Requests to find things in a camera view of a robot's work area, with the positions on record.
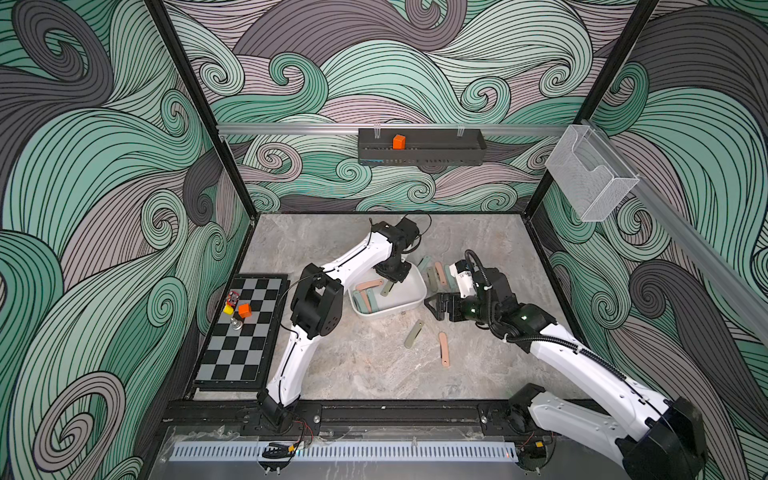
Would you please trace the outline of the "mint knife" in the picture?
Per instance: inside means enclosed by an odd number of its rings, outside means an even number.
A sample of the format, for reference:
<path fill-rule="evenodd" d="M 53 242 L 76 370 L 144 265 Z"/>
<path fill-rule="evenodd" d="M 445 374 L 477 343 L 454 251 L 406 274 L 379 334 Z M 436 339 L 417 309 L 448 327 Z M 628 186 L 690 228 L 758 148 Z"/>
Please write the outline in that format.
<path fill-rule="evenodd" d="M 425 270 L 426 268 L 428 268 L 428 267 L 429 267 L 429 265 L 430 265 L 430 262 L 431 262 L 431 257 L 430 257 L 430 256 L 425 256 L 425 257 L 423 257 L 423 258 L 422 258 L 422 259 L 419 261 L 419 263 L 418 263 L 418 265 L 417 265 L 417 268 L 418 268 L 420 271 L 423 271 L 423 270 Z"/>

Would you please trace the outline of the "white storage box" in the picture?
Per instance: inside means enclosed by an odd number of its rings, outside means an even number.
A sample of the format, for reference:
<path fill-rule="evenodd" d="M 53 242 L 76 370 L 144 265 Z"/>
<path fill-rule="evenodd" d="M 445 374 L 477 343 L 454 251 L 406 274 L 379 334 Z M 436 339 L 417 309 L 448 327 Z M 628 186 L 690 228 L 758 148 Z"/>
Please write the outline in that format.
<path fill-rule="evenodd" d="M 423 304 L 428 290 L 418 268 L 411 269 L 403 282 L 395 282 L 384 295 L 390 281 L 379 276 L 373 269 L 365 271 L 352 283 L 347 292 L 353 311 L 363 319 L 378 319 L 415 309 Z"/>

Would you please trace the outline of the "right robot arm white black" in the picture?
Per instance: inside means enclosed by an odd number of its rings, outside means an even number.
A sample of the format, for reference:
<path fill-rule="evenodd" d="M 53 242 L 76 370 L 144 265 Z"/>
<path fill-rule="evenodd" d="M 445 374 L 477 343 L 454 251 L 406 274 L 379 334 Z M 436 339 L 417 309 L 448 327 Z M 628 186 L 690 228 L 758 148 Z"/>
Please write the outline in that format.
<path fill-rule="evenodd" d="M 457 291 L 424 301 L 436 320 L 471 321 L 519 346 L 598 406 L 590 409 L 528 384 L 511 399 L 515 430 L 561 434 L 614 461 L 632 479 L 694 479 L 703 471 L 703 416 L 690 401 L 671 400 L 612 366 L 541 307 L 518 301 L 498 269 L 460 260 L 449 270 Z"/>

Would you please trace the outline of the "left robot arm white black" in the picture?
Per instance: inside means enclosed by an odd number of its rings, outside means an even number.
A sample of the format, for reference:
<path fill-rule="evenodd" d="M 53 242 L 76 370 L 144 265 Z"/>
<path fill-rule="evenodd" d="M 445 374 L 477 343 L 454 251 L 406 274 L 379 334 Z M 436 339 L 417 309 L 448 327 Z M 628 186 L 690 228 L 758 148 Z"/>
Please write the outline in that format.
<path fill-rule="evenodd" d="M 402 283 L 414 267 L 404 259 L 418 247 L 420 230 L 404 217 L 397 224 L 371 225 L 368 234 L 340 257 L 318 266 L 307 264 L 290 302 L 288 343 L 275 374 L 259 393 L 257 403 L 268 424 L 282 432 L 289 428 L 289 408 L 301 395 L 303 379 L 320 341 L 339 324 L 345 292 L 363 275 Z"/>

